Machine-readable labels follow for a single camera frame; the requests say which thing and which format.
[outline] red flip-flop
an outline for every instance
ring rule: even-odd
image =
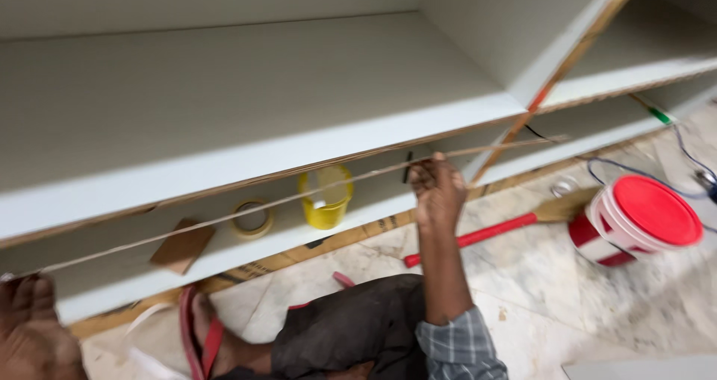
[[[199,342],[194,335],[194,314],[192,312],[192,301],[196,296],[196,288],[193,285],[187,286],[179,298],[179,325],[181,329],[181,342],[184,347],[184,355],[192,368],[193,380],[207,380],[211,372],[211,366],[220,351],[221,337],[224,335],[224,324],[217,316],[211,319],[207,338],[204,340],[204,348],[199,347]]]

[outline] small wood piece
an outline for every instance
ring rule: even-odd
[[[196,220],[182,219],[174,230],[184,229],[198,223]],[[214,227],[206,226],[169,237],[157,249],[149,262],[184,275],[207,247],[215,231]]]

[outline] string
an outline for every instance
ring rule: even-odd
[[[472,148],[470,148],[470,149],[462,149],[462,150],[455,150],[455,151],[452,151],[452,152],[446,152],[446,153],[445,153],[445,156],[446,156],[446,157],[457,157],[457,156],[471,155],[471,154],[473,154],[473,153],[485,152],[485,151],[487,151],[487,150],[503,150],[503,149],[510,149],[510,148],[519,147],[519,146],[537,145],[537,144],[539,144],[539,143],[544,143],[544,142],[553,142],[553,143],[555,143],[555,142],[564,142],[564,141],[566,141],[566,140],[568,140],[568,137],[563,135],[563,136],[556,136],[556,137],[549,137],[549,138],[541,138],[541,139],[534,139],[534,140],[525,140],[525,141],[522,141],[522,142],[508,143],[508,144],[504,144],[504,145],[479,146],[479,147],[472,147]],[[238,217],[240,217],[240,216],[244,216],[244,215],[248,215],[248,214],[250,214],[250,213],[258,212],[258,211],[260,211],[260,210],[265,210],[265,209],[273,208],[274,206],[281,205],[282,203],[287,203],[287,202],[291,202],[291,201],[296,201],[296,200],[301,199],[301,198],[304,198],[304,197],[310,197],[311,195],[314,195],[314,194],[316,194],[316,193],[318,193],[318,192],[321,192],[321,191],[325,191],[325,190],[327,190],[328,188],[336,187],[336,186],[338,186],[338,185],[346,185],[346,184],[354,183],[354,182],[359,181],[359,180],[365,180],[366,178],[371,178],[371,177],[375,177],[375,176],[377,176],[377,175],[381,175],[381,174],[385,174],[385,173],[390,173],[391,171],[400,170],[401,168],[410,167],[410,166],[412,166],[412,165],[415,165],[415,164],[424,162],[424,161],[426,161],[426,160],[430,160],[431,158],[432,158],[432,156],[422,157],[422,158],[420,158],[420,159],[416,159],[416,160],[411,160],[411,161],[409,161],[409,162],[403,162],[403,163],[395,164],[395,165],[392,165],[392,166],[390,166],[390,167],[381,168],[381,169],[379,169],[379,170],[369,171],[368,173],[356,175],[355,177],[352,177],[352,178],[349,178],[349,179],[346,179],[346,180],[341,180],[341,181],[336,181],[336,182],[334,182],[334,183],[330,183],[330,184],[328,184],[328,185],[323,186],[322,188],[317,188],[317,189],[314,189],[314,190],[310,190],[310,191],[306,191],[306,192],[301,192],[301,193],[298,193],[298,194],[295,194],[295,195],[292,195],[292,196],[288,196],[288,197],[286,197],[286,198],[282,198],[282,199],[279,199],[279,200],[276,200],[276,201],[272,201],[272,202],[265,203],[265,204],[260,205],[260,206],[256,206],[255,208],[251,208],[251,209],[247,209],[247,210],[242,210],[242,211],[239,211],[239,212],[236,212],[236,213],[232,213],[232,214],[229,214],[229,215],[226,215],[226,216],[222,216],[222,217],[220,217],[220,218],[216,218],[216,219],[213,219],[213,220],[208,220],[208,221],[205,221],[205,222],[202,222],[202,223],[195,224],[195,225],[193,225],[193,226],[188,226],[188,227],[185,227],[184,229],[179,229],[179,230],[171,231],[171,232],[169,232],[169,233],[160,234],[159,236],[150,237],[150,238],[145,238],[145,239],[143,239],[143,240],[135,241],[134,243],[130,243],[130,244],[125,244],[125,245],[120,246],[120,247],[110,248],[110,249],[108,249],[108,250],[105,250],[105,251],[102,251],[102,252],[98,252],[98,253],[96,253],[96,254],[87,255],[87,256],[84,256],[84,257],[81,257],[81,258],[77,258],[77,259],[73,259],[73,260],[70,260],[70,261],[67,261],[67,262],[60,262],[59,264],[49,265],[49,266],[46,266],[46,267],[44,267],[44,268],[40,268],[40,269],[35,270],[35,271],[32,271],[32,272],[27,272],[27,273],[25,273],[25,274],[23,274],[23,275],[21,275],[21,276],[36,274],[36,273],[38,273],[38,272],[52,272],[52,271],[57,271],[57,270],[59,270],[59,269],[67,268],[68,266],[72,266],[72,265],[76,265],[76,264],[81,264],[81,263],[83,263],[83,262],[87,262],[87,261],[90,261],[90,260],[92,260],[92,259],[100,258],[100,257],[102,257],[102,256],[107,256],[107,255],[114,254],[114,253],[120,252],[120,251],[125,251],[125,250],[128,250],[128,249],[130,249],[130,248],[134,248],[134,247],[138,247],[138,246],[141,246],[141,245],[144,245],[144,244],[151,243],[151,242],[153,242],[153,241],[163,240],[163,239],[168,238],[168,237],[176,236],[177,234],[183,234],[183,233],[186,233],[186,232],[188,232],[188,231],[192,231],[192,230],[196,230],[196,229],[201,229],[202,227],[211,226],[211,225],[216,224],[216,223],[220,223],[220,222],[223,222],[223,221],[226,221],[226,220],[229,220],[229,219],[238,218]]]

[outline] person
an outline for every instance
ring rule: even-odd
[[[455,231],[466,197],[445,156],[411,168],[423,276],[376,279],[291,308],[273,343],[221,335],[210,379],[503,380],[506,366],[472,302]],[[192,300],[199,348],[214,306]],[[85,380],[80,347],[44,276],[0,284],[0,373],[7,380]]]

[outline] red bucket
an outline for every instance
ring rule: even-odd
[[[692,247],[703,236],[700,219],[679,195],[632,174],[598,192],[568,231],[582,256],[605,266]]]

